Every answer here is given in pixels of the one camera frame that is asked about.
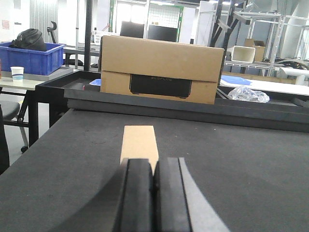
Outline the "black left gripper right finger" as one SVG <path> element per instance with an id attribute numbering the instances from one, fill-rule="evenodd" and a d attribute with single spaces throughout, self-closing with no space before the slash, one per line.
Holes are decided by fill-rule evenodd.
<path id="1" fill-rule="evenodd" d="M 190 220 L 177 158 L 164 158 L 154 172 L 155 225 L 158 232 L 189 232 Z"/>

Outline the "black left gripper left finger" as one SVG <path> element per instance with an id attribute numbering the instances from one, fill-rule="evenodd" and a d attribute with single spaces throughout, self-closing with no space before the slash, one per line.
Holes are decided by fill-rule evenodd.
<path id="1" fill-rule="evenodd" d="M 114 232 L 153 232 L 153 173 L 148 159 L 125 159 L 125 182 Z"/>

